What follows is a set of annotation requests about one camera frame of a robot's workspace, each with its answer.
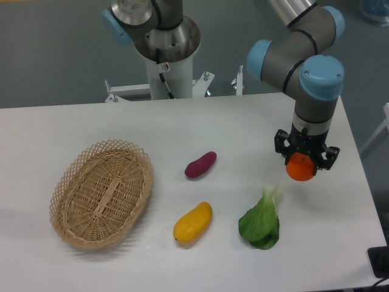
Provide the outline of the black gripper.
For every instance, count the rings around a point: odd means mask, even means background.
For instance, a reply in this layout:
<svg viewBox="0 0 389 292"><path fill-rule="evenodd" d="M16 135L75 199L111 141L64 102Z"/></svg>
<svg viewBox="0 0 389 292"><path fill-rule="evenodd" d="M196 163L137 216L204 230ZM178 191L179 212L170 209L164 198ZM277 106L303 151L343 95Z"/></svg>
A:
<svg viewBox="0 0 389 292"><path fill-rule="evenodd" d="M326 146L328 131L324 123L293 122L290 134L282 129L276 132L275 152L284 158L285 165L295 153L310 156L315 176L319 170L330 170L340 153L339 147Z"/></svg>

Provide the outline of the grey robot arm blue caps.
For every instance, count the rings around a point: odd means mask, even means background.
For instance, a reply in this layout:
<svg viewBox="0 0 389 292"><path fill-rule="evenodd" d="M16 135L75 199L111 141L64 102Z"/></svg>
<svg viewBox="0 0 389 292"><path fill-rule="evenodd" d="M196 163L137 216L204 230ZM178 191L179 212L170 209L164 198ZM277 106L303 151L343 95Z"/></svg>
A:
<svg viewBox="0 0 389 292"><path fill-rule="evenodd" d="M331 120L342 92L345 71L323 52L345 29L342 14L315 1L272 1L289 30L281 43L259 40L250 49L247 71L295 102L290 131L278 130L275 151L294 180L307 181L329 170L339 148L326 144ZM151 97L203 97L207 76L193 80L193 56L201 43L199 27L183 14L181 1L112 1L102 13L111 35L124 46L134 45L145 60Z"/></svg>

